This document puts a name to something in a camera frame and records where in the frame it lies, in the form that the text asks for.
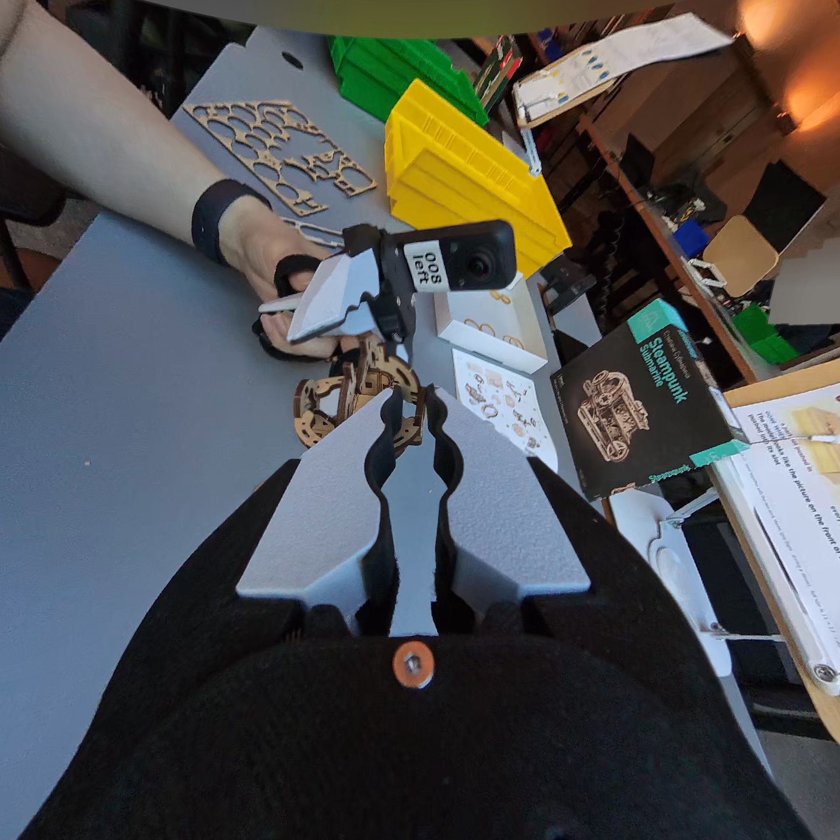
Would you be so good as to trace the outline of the clipboard with coloured chart paper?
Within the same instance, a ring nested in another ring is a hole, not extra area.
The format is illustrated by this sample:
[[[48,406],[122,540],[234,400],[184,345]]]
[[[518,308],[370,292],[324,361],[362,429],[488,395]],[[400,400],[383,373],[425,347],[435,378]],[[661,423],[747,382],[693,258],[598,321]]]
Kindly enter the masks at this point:
[[[709,54],[734,40],[695,14],[685,13],[625,28],[520,79],[513,85],[512,96],[529,174],[542,173],[532,136],[536,127],[600,95],[641,67]]]

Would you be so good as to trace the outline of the beige clipboard on stand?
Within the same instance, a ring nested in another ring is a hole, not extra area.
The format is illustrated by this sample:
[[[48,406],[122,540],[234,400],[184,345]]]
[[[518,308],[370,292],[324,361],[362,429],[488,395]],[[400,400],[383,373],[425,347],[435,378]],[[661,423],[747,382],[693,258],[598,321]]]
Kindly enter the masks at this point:
[[[699,258],[690,259],[694,280],[709,294],[737,300],[771,273],[779,253],[743,215],[727,221]]]

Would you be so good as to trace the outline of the black model kit box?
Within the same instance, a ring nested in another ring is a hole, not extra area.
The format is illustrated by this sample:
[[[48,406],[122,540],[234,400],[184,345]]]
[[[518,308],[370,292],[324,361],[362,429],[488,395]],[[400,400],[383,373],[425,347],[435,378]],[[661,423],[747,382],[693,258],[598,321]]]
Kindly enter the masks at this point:
[[[662,300],[562,364],[551,383],[588,501],[750,446],[683,318]]]

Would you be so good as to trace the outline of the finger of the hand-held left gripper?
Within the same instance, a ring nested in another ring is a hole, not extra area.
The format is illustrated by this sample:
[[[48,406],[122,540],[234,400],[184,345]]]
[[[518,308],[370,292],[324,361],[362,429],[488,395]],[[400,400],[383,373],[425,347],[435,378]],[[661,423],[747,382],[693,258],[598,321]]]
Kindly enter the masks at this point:
[[[288,342],[366,333],[383,340],[370,306],[380,291],[380,271],[373,251],[363,251],[355,256],[341,254],[324,260],[303,292],[291,319]]]

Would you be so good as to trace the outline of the person's left forearm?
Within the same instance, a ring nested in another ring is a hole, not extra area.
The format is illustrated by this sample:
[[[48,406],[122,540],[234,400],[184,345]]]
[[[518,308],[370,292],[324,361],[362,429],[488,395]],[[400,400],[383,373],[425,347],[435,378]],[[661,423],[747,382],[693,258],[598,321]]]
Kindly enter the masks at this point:
[[[192,243],[223,178],[144,94],[36,2],[1,2],[2,145],[116,214]]]

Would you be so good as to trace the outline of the stacked green storage bins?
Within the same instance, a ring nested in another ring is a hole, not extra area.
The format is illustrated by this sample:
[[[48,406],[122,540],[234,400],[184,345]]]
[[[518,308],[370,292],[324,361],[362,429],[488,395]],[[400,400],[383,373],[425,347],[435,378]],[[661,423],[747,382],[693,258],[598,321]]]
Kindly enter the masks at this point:
[[[431,40],[349,38],[329,35],[329,53],[340,95],[385,122],[419,79],[484,128],[487,113],[462,70]]]

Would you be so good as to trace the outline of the small green bins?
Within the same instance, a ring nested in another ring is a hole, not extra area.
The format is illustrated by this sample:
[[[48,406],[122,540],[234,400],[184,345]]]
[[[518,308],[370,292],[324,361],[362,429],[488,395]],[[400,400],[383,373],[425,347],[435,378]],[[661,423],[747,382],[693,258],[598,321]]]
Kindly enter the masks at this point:
[[[759,305],[752,304],[741,310],[732,316],[731,323],[752,350],[770,364],[787,364],[800,356],[800,352],[770,324],[768,312]]]

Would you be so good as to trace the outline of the black wristband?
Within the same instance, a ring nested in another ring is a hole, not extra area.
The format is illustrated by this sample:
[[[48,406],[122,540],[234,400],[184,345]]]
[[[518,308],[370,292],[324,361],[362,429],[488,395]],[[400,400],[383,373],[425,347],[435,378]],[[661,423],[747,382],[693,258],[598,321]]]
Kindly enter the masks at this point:
[[[220,245],[219,225],[229,207],[242,197],[252,197],[271,209],[270,201],[247,184],[222,179],[211,184],[196,200],[192,211],[192,244],[196,251],[219,266],[229,266]]]

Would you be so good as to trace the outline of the stacked yellow storage bins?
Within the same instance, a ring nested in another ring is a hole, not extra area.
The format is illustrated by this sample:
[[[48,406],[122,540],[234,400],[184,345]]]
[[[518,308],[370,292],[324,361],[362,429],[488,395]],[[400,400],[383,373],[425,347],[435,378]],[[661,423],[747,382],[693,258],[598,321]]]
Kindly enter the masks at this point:
[[[525,279],[572,245],[544,179],[419,79],[386,121],[384,157],[391,213],[404,223],[503,219]]]

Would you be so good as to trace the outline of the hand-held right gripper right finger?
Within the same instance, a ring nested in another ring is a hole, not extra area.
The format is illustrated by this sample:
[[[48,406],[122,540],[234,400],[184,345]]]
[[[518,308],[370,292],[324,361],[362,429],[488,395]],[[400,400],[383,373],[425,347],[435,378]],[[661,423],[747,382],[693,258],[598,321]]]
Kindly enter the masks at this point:
[[[434,618],[588,592],[591,581],[527,457],[440,387],[427,392],[437,519]]]

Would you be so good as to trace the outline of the dark green upright box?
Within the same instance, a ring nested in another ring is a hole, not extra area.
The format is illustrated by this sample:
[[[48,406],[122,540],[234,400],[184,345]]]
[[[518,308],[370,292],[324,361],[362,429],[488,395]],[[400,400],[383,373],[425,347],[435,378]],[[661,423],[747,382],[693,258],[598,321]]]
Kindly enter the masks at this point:
[[[474,82],[474,92],[489,117],[522,64],[522,52],[514,35],[503,35],[492,46]]]

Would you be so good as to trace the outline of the wooden edged desk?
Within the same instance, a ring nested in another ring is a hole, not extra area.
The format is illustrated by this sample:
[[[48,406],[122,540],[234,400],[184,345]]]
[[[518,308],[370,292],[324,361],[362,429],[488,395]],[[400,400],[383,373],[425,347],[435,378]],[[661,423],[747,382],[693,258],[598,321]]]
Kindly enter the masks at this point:
[[[688,260],[684,257],[682,249],[670,233],[661,214],[651,202],[642,197],[628,180],[618,157],[607,147],[593,121],[588,116],[583,115],[575,128],[578,134],[586,136],[589,145],[597,149],[605,171],[609,172],[610,176],[614,178],[633,210],[644,222],[647,230],[656,241],[657,247],[667,258],[676,278],[682,283],[682,287],[688,290],[703,318],[727,352],[731,362],[738,367],[741,378],[747,384],[754,384],[770,377],[773,371],[733,331],[727,313],[720,310],[713,297],[706,294],[702,284],[698,283],[691,275]]]

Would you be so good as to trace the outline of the wooden clipboard on white stand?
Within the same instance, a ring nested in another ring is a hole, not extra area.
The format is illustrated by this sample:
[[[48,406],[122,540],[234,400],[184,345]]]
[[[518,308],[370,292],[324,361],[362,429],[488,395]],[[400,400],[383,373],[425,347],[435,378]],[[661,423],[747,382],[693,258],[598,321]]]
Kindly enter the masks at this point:
[[[798,395],[827,385],[838,385],[838,360],[806,370],[794,370],[771,380],[747,385],[726,394],[730,408],[750,406],[778,397]],[[810,702],[798,694],[798,685],[771,686],[767,682],[745,686],[748,708],[755,724],[777,732],[802,733],[811,738],[838,740],[838,696],[829,696],[800,655],[785,621],[770,580],[767,563],[774,559],[760,523],[744,495],[734,455],[707,466],[710,488],[697,499],[673,510],[662,498],[630,489],[603,502],[618,529],[642,554],[687,617],[719,677],[732,674],[728,643],[767,642],[786,648]],[[732,527],[759,593],[770,610],[776,629],[762,633],[732,633],[720,625],[707,588],[683,532],[692,515],[719,502],[725,521]]]

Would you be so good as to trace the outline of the printed parts instruction sheet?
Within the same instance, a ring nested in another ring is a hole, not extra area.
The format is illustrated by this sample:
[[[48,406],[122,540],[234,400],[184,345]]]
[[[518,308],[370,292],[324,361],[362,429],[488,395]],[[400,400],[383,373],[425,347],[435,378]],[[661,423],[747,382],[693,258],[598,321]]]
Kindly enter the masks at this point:
[[[459,349],[452,350],[452,357],[460,403],[488,421],[525,456],[557,470],[557,449],[540,411],[533,380]]]

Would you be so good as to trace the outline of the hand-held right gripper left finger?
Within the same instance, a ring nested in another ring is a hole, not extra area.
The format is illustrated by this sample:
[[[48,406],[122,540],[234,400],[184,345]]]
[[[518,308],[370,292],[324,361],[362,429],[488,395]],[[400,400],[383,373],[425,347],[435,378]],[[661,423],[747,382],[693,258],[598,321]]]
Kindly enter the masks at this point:
[[[399,573],[382,491],[403,394],[386,389],[302,456],[236,585],[240,597],[333,606],[354,634],[388,634]]]

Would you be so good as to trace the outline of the white cardboard box tray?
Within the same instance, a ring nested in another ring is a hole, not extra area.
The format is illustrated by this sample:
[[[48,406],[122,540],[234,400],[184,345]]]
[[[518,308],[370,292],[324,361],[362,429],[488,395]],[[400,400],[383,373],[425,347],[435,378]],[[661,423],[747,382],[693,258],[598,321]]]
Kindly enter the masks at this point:
[[[494,301],[490,290],[433,294],[437,336],[461,350],[530,375],[542,369],[549,360],[528,284],[519,272],[515,280],[500,291],[509,295],[510,306]],[[488,322],[497,336],[494,338],[466,326],[465,319]],[[525,350],[505,343],[502,336],[506,334],[519,338]]]

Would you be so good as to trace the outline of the white printed task paper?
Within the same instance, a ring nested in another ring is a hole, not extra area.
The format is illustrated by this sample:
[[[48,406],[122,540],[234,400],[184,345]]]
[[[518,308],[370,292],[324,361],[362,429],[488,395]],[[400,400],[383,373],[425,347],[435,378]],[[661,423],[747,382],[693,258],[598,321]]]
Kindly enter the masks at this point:
[[[767,576],[815,682],[838,696],[839,386],[729,408],[733,464],[773,553]]]

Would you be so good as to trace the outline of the wooden cut-out part sheet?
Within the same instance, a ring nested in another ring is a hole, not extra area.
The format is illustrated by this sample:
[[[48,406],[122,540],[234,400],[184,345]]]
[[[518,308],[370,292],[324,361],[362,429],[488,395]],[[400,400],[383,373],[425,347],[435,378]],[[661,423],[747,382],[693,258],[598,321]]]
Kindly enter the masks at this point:
[[[288,100],[184,103],[212,135],[294,216],[329,209],[326,199],[353,199],[376,189],[375,178]]]

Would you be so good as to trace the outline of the wooden model assembly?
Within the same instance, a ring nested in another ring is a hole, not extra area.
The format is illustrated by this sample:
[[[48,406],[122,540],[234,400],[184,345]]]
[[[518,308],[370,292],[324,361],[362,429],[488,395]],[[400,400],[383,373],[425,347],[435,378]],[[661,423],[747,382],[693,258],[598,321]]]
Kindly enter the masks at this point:
[[[293,398],[295,432],[306,448],[312,448],[383,391],[398,388],[405,403],[415,407],[413,416],[404,416],[394,434],[395,456],[423,442],[427,388],[417,374],[383,343],[372,339],[360,342],[357,361],[338,362],[338,373],[320,380],[300,381]]]

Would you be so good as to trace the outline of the person's left hand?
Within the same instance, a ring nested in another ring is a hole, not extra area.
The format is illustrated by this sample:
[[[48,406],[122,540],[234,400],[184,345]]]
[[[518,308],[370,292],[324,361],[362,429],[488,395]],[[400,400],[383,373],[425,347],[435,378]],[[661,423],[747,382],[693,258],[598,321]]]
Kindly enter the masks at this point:
[[[232,203],[220,218],[218,232],[221,253],[227,263],[245,275],[263,302],[277,297],[274,277],[277,263],[283,258],[302,254],[320,260],[330,257],[330,252],[307,241],[252,196],[242,196]],[[287,333],[291,314],[287,311],[263,314],[260,322],[271,345],[288,354],[328,359],[338,350],[347,352],[360,346],[358,337],[320,337],[290,344]]]

